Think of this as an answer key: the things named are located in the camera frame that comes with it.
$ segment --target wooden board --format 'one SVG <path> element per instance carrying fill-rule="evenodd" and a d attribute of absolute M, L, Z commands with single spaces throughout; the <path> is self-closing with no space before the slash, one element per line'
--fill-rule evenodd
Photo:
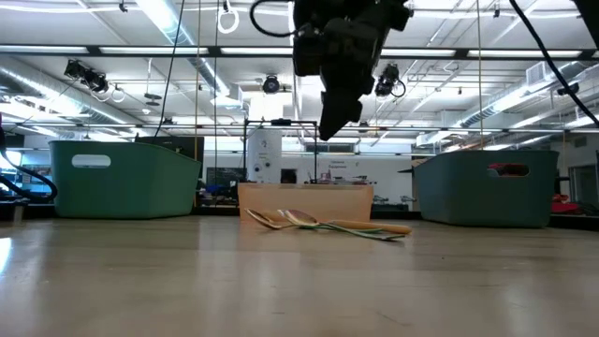
<path fill-rule="evenodd" d="M 276 210 L 301 210 L 318 219 L 368 222 L 373 205 L 373 187 L 366 185 L 318 185 L 240 183 L 240 209 L 275 215 Z M 241 221 L 251 221 L 241 212 Z"/>

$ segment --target red object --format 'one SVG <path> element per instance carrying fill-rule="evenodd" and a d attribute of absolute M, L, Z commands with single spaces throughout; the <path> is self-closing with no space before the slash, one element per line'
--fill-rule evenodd
<path fill-rule="evenodd" d="M 578 205 L 572 204 L 572 203 L 554 202 L 551 204 L 551 212 L 552 213 L 578 213 L 578 212 L 580 212 L 580 207 L 578 207 Z"/>
<path fill-rule="evenodd" d="M 568 199 L 569 197 L 564 195 L 556 194 L 555 196 L 553 196 L 553 203 L 551 203 L 551 212 L 557 214 L 581 213 L 582 210 L 580 209 L 580 206 L 576 205 L 575 203 L 566 202 L 568 201 Z"/>

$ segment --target spoon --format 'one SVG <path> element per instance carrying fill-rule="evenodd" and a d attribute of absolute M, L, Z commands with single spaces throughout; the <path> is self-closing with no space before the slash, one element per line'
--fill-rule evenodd
<path fill-rule="evenodd" d="M 372 235 L 372 234 L 369 234 L 369 233 L 366 233 L 366 232 L 360 231 L 360 230 L 352 230 L 352 229 L 348 229 L 345 227 L 336 226 L 336 225 L 333 225 L 332 223 L 321 223 L 318 220 L 316 220 L 314 217 L 312 217 L 310 214 L 307 214 L 307 213 L 301 212 L 301 211 L 296 211 L 296 210 L 279 210 L 279 213 L 282 216 L 284 216 L 285 219 L 287 219 L 290 223 L 292 223 L 296 226 L 330 228 L 330 229 L 335 229 L 338 231 L 343 231 L 343 232 L 346 232 L 349 234 L 353 234 L 353 235 L 359 236 L 361 238 L 378 240 L 378 241 L 386 241 L 386 242 L 394 242 L 399 238 L 405 237 L 405 235 L 377 236 L 377 235 Z M 381 230 L 381 228 L 376 228 L 374 225 L 370 226 L 370 228 L 363 228 L 363 229 L 367 229 L 367 230 L 375 229 L 376 232 L 379 232 Z"/>

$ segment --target black cable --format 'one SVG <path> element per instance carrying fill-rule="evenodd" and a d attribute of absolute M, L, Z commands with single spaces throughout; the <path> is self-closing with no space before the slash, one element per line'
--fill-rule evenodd
<path fill-rule="evenodd" d="M 261 4 L 264 3 L 268 3 L 268 2 L 272 2 L 272 3 L 277 3 L 277 2 L 281 2 L 281 3 L 287 3 L 287 2 L 291 2 L 293 0 L 256 0 L 252 6 L 250 7 L 250 21 L 252 22 L 252 25 L 256 28 L 256 30 L 266 36 L 269 37 L 291 37 L 292 35 L 295 35 L 299 30 L 296 29 L 293 32 L 287 32 L 287 33 L 273 33 L 273 32 L 269 32 L 268 30 L 262 28 L 258 22 L 256 21 L 256 17 L 255 17 L 255 11 L 256 8 L 258 6 L 260 6 Z"/>
<path fill-rule="evenodd" d="M 156 137 L 158 137 L 158 133 L 160 132 L 160 128 L 162 127 L 162 123 L 165 119 L 165 107 L 167 106 L 167 97 L 168 97 L 168 85 L 170 84 L 170 75 L 172 75 L 172 64 L 175 62 L 175 52 L 177 51 L 177 43 L 179 42 L 179 32 L 181 31 L 181 23 L 183 22 L 183 9 L 185 8 L 185 0 L 181 2 L 181 12 L 179 13 L 179 23 L 177 24 L 177 36 L 175 37 L 175 43 L 172 46 L 172 54 L 170 55 L 170 66 L 168 67 L 168 75 L 167 75 L 167 88 L 165 89 L 164 100 L 162 101 L 162 111 L 160 112 L 160 123 L 158 123 L 158 128 L 156 128 L 156 133 L 153 135 L 152 144 L 156 141 Z"/>
<path fill-rule="evenodd" d="M 595 125 L 597 127 L 599 127 L 599 120 L 597 120 L 597 118 L 592 114 L 592 112 L 589 111 L 589 109 L 584 105 L 584 103 L 582 103 L 582 101 L 578 98 L 578 96 L 572 91 L 572 88 L 570 88 L 570 85 L 568 85 L 568 82 L 563 77 L 562 73 L 560 72 L 560 69 L 558 69 L 555 66 L 555 64 L 553 63 L 553 60 L 551 59 L 551 55 L 549 55 L 549 52 L 547 51 L 547 48 L 545 47 L 543 40 L 536 33 L 536 31 L 534 30 L 533 24 L 531 23 L 530 20 L 528 20 L 528 18 L 526 17 L 526 14 L 524 14 L 524 12 L 520 8 L 520 6 L 516 2 L 516 0 L 509 0 L 509 3 L 512 5 L 512 7 L 516 11 L 516 13 L 518 13 L 518 16 L 520 16 L 520 19 L 522 20 L 522 22 L 524 22 L 524 25 L 526 25 L 526 28 L 528 28 L 528 30 L 531 32 L 531 35 L 533 36 L 534 41 L 536 41 L 536 44 L 538 44 L 539 49 L 543 53 L 543 56 L 545 56 L 545 59 L 549 65 L 549 67 L 551 68 L 551 70 L 553 70 L 555 77 L 557 77 L 558 81 L 560 81 L 560 83 L 563 85 L 564 91 L 568 95 L 570 95 L 570 97 L 572 97 L 572 100 L 578 105 L 578 107 L 584 112 L 584 114 L 586 114 L 587 117 L 591 118 L 592 122 L 595 123 Z"/>
<path fill-rule="evenodd" d="M 16 192 L 18 195 L 28 198 L 32 201 L 35 202 L 39 202 L 39 203 L 46 203 L 49 201 L 52 201 L 56 198 L 56 196 L 58 196 L 58 189 L 56 188 L 56 185 L 51 182 L 49 179 L 47 179 L 46 177 L 37 174 L 35 172 L 33 172 L 30 169 L 18 166 L 13 164 L 10 159 L 8 159 L 8 154 L 7 154 L 7 140 L 5 138 L 5 133 L 4 133 L 4 129 L 2 129 L 2 115 L 0 115 L 0 154 L 4 157 L 4 159 L 15 169 L 24 172 L 26 174 L 29 174 L 32 177 L 38 178 L 40 181 L 42 181 L 44 184 L 46 184 L 47 186 L 50 187 L 51 190 L 51 194 L 47 197 L 40 197 L 40 196 L 36 196 L 28 191 L 22 190 L 19 188 L 19 186 L 17 186 L 16 184 L 14 184 L 13 182 L 11 182 L 9 179 L 0 176 L 0 183 L 4 184 L 6 187 L 8 187 L 8 189 L 10 189 L 11 191 Z"/>
<path fill-rule="evenodd" d="M 408 89 L 405 87 L 405 83 L 403 83 L 403 81 L 400 81 L 400 85 L 403 87 L 403 93 L 401 95 L 395 95 L 393 94 L 393 92 L 391 92 L 391 95 L 393 95 L 393 97 L 395 98 L 402 98 L 405 96 L 405 93 L 407 93 Z"/>

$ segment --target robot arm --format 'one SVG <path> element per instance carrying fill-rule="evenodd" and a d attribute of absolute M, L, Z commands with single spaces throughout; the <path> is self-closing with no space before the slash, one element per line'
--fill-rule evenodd
<path fill-rule="evenodd" d="M 333 137 L 348 122 L 358 122 L 359 99 L 374 87 L 373 70 L 391 29 L 402 31 L 410 18 L 403 6 L 407 0 L 296 0 L 294 23 L 299 29 L 288 34 L 267 32 L 273 37 L 295 36 L 293 63 L 298 76 L 319 75 L 326 91 L 319 132 L 322 140 Z"/>

